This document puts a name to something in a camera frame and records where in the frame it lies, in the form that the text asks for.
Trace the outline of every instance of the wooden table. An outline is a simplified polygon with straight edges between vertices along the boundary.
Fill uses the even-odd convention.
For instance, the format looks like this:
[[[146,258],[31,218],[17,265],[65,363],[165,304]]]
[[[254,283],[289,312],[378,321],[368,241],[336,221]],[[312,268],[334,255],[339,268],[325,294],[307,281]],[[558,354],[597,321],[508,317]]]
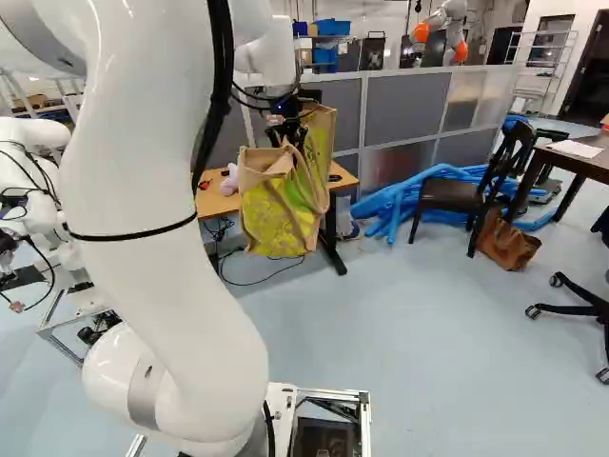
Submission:
[[[514,221],[514,218],[518,213],[518,209],[521,208],[526,202],[529,192],[533,186],[535,186],[541,169],[545,165],[552,165],[554,167],[566,169],[576,173],[573,183],[571,183],[571,186],[564,194],[559,208],[552,218],[552,220],[555,222],[562,219],[562,216],[580,191],[586,178],[609,185],[609,134],[600,133],[597,136],[572,138],[572,141],[593,146],[595,148],[602,148],[603,151],[594,156],[592,159],[586,159],[577,155],[550,149],[547,146],[535,146],[535,152],[533,154],[533,158],[531,159],[531,163],[526,169],[524,176],[522,176],[522,181],[518,187],[518,192],[512,200],[510,208],[505,214],[504,219],[507,222],[512,223]]]
[[[212,219],[215,217],[226,216],[227,214],[239,211],[241,200],[239,193],[235,192],[229,197],[224,197],[220,192],[220,183],[226,178],[221,172],[224,169],[207,169],[203,173],[202,181],[211,180],[206,190],[198,190],[195,197],[195,205],[199,220]],[[328,260],[332,263],[339,275],[346,274],[346,266],[343,259],[336,251],[336,190],[350,189],[358,186],[360,180],[332,161],[330,174],[337,174],[342,177],[340,181],[328,183],[330,188],[330,208],[325,214],[325,229],[320,230],[319,241],[327,254]],[[217,253],[211,254],[209,259],[212,265],[218,267]]]

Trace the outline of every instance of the frosted glass panel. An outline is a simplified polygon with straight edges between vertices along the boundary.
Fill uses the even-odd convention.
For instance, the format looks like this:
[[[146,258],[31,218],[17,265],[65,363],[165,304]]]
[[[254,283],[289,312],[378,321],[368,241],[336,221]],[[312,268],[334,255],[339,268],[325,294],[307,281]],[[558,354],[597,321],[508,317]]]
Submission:
[[[360,154],[362,192],[371,192],[398,183],[431,165],[435,140],[383,149],[368,149]]]
[[[472,126],[485,76],[485,71],[453,73],[442,131],[463,130]]]
[[[475,126],[490,126],[503,122],[505,111],[512,101],[513,73],[488,71],[480,100]]]

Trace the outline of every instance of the gray partition panel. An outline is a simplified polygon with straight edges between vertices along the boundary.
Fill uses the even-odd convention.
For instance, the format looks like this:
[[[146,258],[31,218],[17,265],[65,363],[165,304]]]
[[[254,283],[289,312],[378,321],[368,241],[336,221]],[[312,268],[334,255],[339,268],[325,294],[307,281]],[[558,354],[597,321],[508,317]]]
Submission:
[[[448,93],[448,107],[443,131],[469,129],[474,120],[478,100],[484,89],[484,71],[468,71],[453,74]]]
[[[447,136],[440,139],[435,164],[456,167],[485,164],[493,152],[497,129]]]
[[[368,80],[367,146],[433,135],[440,129],[451,73],[374,77]]]
[[[230,113],[225,121],[218,137],[218,142],[207,161],[208,169],[225,167],[227,163],[237,163],[237,153],[241,146],[248,146],[246,125],[241,113],[241,106],[234,100],[230,100]]]
[[[362,192],[369,193],[398,183],[429,168],[435,143],[435,140],[428,140],[361,152],[359,178]]]
[[[303,89],[320,89],[322,102],[338,110],[334,150],[355,149],[360,139],[360,95],[361,79],[344,79],[303,84]]]

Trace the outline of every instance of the cubicle partition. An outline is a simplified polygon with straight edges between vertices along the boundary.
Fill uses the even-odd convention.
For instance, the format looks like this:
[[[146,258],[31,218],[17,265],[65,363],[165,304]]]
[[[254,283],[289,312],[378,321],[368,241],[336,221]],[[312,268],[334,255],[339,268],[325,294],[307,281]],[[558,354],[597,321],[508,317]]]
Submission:
[[[321,89],[338,110],[335,160],[368,193],[438,163],[484,163],[512,101],[512,66],[306,74],[305,89]],[[240,145],[268,146],[265,119],[233,108],[210,167],[236,161]]]

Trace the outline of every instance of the desk leg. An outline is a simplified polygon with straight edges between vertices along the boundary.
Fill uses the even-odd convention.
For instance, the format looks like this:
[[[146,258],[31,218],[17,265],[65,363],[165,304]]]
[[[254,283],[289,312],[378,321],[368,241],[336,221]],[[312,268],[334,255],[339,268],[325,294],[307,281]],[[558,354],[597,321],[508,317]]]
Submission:
[[[507,210],[505,217],[503,218],[506,222],[511,224],[514,222],[516,215],[518,214],[518,210],[524,203],[526,202],[529,192],[535,186],[535,182],[537,181],[538,176],[541,173],[541,169],[543,168],[544,161],[539,154],[536,152],[533,153],[533,158],[531,159],[531,163],[526,169],[526,173],[522,176],[521,184],[518,186],[518,191],[516,192],[516,196],[512,200],[510,204],[510,208]]]
[[[325,214],[325,230],[320,230],[319,241],[327,254],[328,260],[339,276],[346,274],[343,259],[336,251],[336,193],[330,192],[330,208]]]
[[[213,266],[213,269],[216,271],[216,274],[220,274],[220,257],[218,256],[218,252],[213,252],[208,254],[209,262]]]
[[[560,202],[560,205],[556,211],[556,214],[554,214],[554,217],[552,217],[552,220],[554,222],[560,222],[560,219],[562,219],[562,216],[564,216],[564,213],[571,206],[571,203],[573,203],[573,199],[578,194],[578,192],[581,189],[581,186],[583,186],[583,183],[585,181],[586,181],[585,176],[583,176],[581,174],[576,174],[575,178],[573,179],[573,182],[571,183],[571,186],[569,186],[569,190],[567,190],[567,193],[564,194],[564,197],[562,198],[562,201]]]

